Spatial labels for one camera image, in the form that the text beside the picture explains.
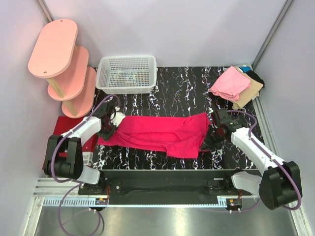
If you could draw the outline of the magenta t shirt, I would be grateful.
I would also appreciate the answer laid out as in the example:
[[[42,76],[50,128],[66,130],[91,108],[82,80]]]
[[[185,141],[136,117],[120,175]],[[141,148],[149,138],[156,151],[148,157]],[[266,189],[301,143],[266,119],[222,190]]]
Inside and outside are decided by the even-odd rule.
[[[108,141],[100,137],[97,144],[196,159],[210,124],[206,113],[190,117],[126,116]]]

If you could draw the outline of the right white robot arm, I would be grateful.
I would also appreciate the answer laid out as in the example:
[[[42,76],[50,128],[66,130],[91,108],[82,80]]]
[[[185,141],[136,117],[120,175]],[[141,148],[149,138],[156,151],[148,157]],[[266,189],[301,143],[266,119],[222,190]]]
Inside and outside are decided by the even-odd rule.
[[[252,133],[258,123],[256,118],[253,125],[247,127],[243,119],[232,119],[230,112],[219,109],[211,114],[215,127],[208,129],[201,149],[214,150],[224,140],[230,140],[255,164],[260,175],[234,170],[223,179],[224,191],[229,195],[240,190],[249,192],[258,196],[270,210],[279,207],[298,210],[303,196],[299,166],[278,157]]]

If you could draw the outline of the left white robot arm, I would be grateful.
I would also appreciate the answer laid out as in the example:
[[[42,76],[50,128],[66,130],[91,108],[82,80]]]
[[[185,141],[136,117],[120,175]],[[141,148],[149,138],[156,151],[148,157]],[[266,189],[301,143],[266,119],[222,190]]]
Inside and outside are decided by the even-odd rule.
[[[106,190],[104,174],[84,164],[82,147],[95,134],[108,141],[124,118],[118,107],[106,103],[67,132],[51,135],[47,142],[44,173],[56,182],[72,180],[83,187],[88,186],[97,195],[102,194]]]

